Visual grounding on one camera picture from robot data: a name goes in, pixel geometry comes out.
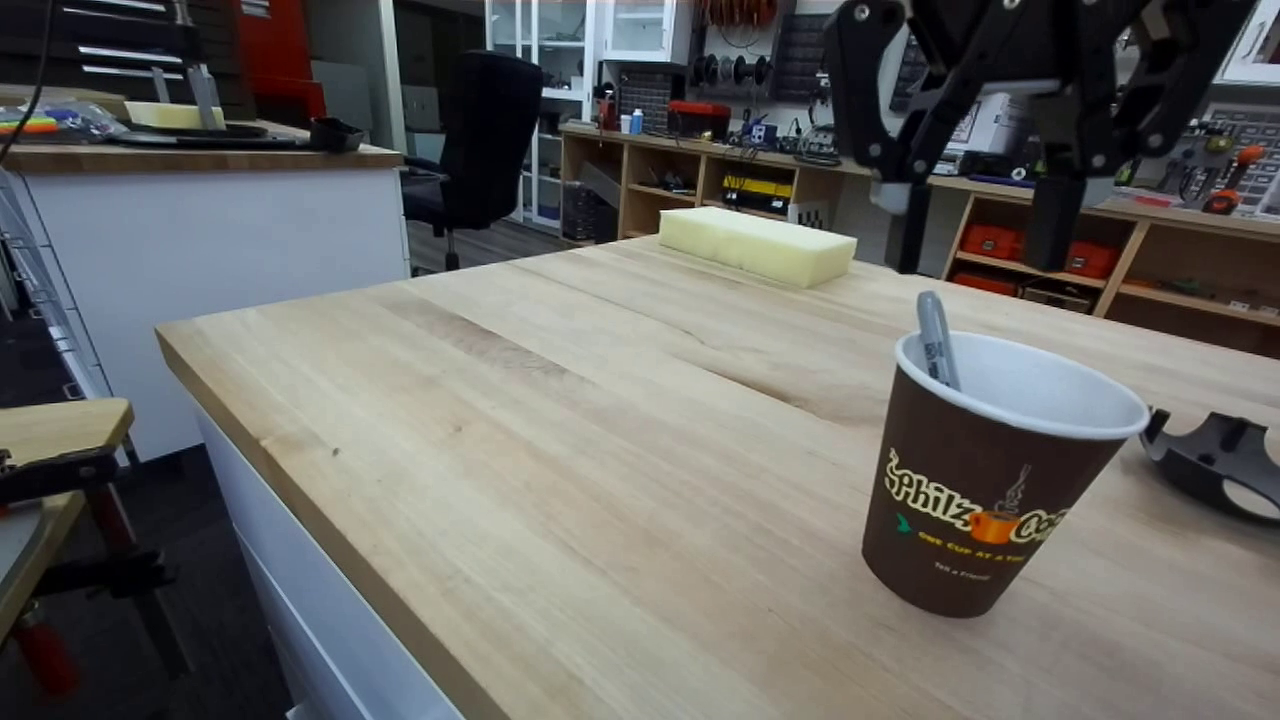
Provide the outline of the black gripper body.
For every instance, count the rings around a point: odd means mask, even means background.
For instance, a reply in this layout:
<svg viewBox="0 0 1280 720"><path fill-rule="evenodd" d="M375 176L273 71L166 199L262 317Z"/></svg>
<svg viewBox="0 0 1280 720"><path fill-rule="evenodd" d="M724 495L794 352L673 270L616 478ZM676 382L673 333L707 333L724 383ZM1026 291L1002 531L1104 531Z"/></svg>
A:
<svg viewBox="0 0 1280 720"><path fill-rule="evenodd" d="M1175 68L1160 0L909 0L909 32L920 95L950 83L1151 95Z"/></svg>

